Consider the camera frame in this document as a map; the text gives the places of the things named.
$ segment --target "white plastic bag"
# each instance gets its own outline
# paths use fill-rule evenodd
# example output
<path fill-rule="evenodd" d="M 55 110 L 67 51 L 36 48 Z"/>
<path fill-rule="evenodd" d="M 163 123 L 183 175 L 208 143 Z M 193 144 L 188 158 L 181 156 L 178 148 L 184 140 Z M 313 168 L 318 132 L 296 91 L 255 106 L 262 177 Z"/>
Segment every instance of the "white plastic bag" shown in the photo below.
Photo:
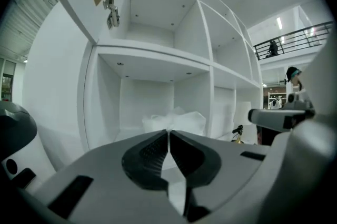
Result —
<path fill-rule="evenodd" d="M 206 118 L 199 112 L 185 113 L 181 107 L 176 107 L 166 116 L 152 115 L 143 118 L 145 133 L 166 129 L 182 130 L 197 135 L 205 135 Z"/>

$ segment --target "ceiling light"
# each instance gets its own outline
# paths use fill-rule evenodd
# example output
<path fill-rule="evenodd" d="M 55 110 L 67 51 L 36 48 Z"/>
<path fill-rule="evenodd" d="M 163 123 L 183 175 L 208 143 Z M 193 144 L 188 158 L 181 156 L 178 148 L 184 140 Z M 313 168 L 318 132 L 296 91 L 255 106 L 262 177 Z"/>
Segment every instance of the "ceiling light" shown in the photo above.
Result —
<path fill-rule="evenodd" d="M 282 29 L 281 19 L 278 17 L 276 20 L 277 20 L 277 23 L 279 25 L 279 28 Z"/>

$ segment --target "railing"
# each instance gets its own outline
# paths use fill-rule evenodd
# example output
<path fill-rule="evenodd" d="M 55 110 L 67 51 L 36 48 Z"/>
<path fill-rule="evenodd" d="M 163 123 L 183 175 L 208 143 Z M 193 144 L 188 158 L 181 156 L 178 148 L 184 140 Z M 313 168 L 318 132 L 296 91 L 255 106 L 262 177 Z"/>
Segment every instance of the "railing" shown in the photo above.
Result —
<path fill-rule="evenodd" d="M 254 45 L 258 60 L 324 45 L 333 22 L 325 22 Z"/>

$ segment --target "metal hinge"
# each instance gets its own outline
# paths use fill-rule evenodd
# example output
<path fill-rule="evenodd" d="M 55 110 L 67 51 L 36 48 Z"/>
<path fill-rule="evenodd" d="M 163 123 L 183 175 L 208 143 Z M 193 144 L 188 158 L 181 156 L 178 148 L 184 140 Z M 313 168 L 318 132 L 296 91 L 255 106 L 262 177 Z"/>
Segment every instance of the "metal hinge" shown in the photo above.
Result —
<path fill-rule="evenodd" d="M 106 20 L 108 28 L 118 27 L 120 25 L 120 16 L 118 15 L 117 6 L 114 5 L 114 0 L 104 0 L 103 6 L 104 9 L 110 9 L 111 11 Z"/>

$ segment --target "black circle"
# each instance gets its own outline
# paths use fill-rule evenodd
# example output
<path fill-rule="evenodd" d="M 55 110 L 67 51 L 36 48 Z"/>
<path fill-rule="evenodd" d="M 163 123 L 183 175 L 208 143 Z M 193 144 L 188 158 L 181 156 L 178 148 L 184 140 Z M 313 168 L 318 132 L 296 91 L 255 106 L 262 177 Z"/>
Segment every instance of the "black circle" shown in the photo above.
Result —
<path fill-rule="evenodd" d="M 17 165 L 16 165 L 16 162 L 12 159 L 8 159 L 7 162 L 6 162 L 6 167 L 7 167 L 7 170 L 12 174 L 16 174 L 17 173 Z"/>

